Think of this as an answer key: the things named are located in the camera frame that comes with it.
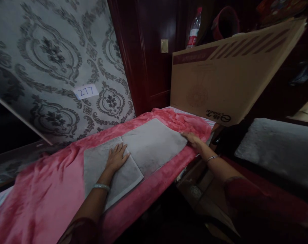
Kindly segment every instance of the white bracelet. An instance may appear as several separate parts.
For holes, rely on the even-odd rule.
[[[94,184],[94,185],[93,185],[93,188],[102,188],[102,189],[107,190],[107,192],[110,191],[110,187],[107,186],[107,185],[104,185],[104,184]]]
[[[216,155],[216,156],[212,156],[212,157],[210,157],[208,160],[207,160],[207,162],[210,160],[210,159],[213,159],[213,158],[218,158],[219,156],[218,155]]]

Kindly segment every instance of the bed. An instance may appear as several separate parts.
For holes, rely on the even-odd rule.
[[[145,113],[132,121],[88,136],[51,156],[38,160],[17,176],[13,187],[0,193],[0,240],[5,239],[4,243],[9,243],[15,238],[12,236],[15,233],[11,233],[10,228],[2,229],[10,220],[9,217],[5,220],[1,218],[6,211],[12,216],[24,212],[27,215],[24,216],[24,224],[26,225],[26,221],[29,221],[29,225],[32,224],[32,227],[22,230],[26,232],[22,242],[28,243],[28,240],[38,243],[57,242],[84,200],[84,189],[81,187],[84,150],[123,135],[152,118],[160,119],[175,131],[192,131],[205,141],[215,124],[213,121],[171,107],[153,109],[151,113]],[[196,152],[186,146],[171,161],[114,205],[114,211],[109,209],[101,218],[102,242],[113,242],[158,198],[195,156]],[[23,218],[20,215],[17,220],[12,221],[12,228],[22,225]],[[48,228],[47,231],[37,229],[41,220],[42,225]]]

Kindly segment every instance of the hand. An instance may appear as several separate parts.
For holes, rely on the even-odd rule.
[[[197,137],[192,132],[191,133],[182,132],[181,135],[184,136],[190,142],[193,148],[199,149],[200,143],[202,143],[199,137]]]
[[[130,153],[123,156],[123,153],[126,148],[127,144],[123,145],[123,143],[117,144],[114,149],[111,148],[109,151],[109,158],[107,159],[105,169],[111,170],[113,172],[118,171],[130,156]]]

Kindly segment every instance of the gray towel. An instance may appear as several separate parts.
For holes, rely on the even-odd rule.
[[[156,118],[127,132],[121,138],[128,144],[128,150],[145,177],[170,161],[187,144],[180,133]]]
[[[103,173],[106,161],[109,157],[109,150],[121,143],[121,137],[112,139],[100,146],[85,150],[84,152],[84,183],[85,198],[92,190],[93,185],[97,182]],[[111,190],[107,197],[105,210],[117,202],[121,197],[134,188],[144,176],[140,172],[134,159],[129,157],[121,169],[116,172],[112,179]]]
[[[308,127],[255,119],[235,156],[308,188]]]
[[[104,171],[110,148],[121,142],[128,144],[125,154],[130,152],[131,156],[112,180],[105,209],[134,188],[144,178],[143,175],[154,173],[187,144],[180,133],[168,128],[158,119],[152,119],[121,137],[85,150],[85,197]]]

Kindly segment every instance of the gray patterned wallpaper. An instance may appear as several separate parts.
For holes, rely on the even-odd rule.
[[[132,119],[106,0],[0,0],[0,98],[63,145]]]

